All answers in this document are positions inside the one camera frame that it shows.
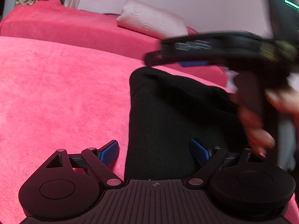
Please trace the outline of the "person's right hand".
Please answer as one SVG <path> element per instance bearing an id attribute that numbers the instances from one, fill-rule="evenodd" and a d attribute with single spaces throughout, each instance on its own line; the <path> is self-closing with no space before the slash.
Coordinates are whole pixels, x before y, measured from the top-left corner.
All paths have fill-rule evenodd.
<path id="1" fill-rule="evenodd" d="M 274 138 L 263 130 L 262 119 L 245 107 L 238 93 L 230 94 L 229 98 L 238 105 L 238 117 L 244 126 L 250 147 L 265 156 L 266 151 L 274 147 Z M 293 116 L 296 137 L 298 137 L 298 91 L 292 87 L 275 91 L 266 90 L 266 98 L 277 110 Z"/>

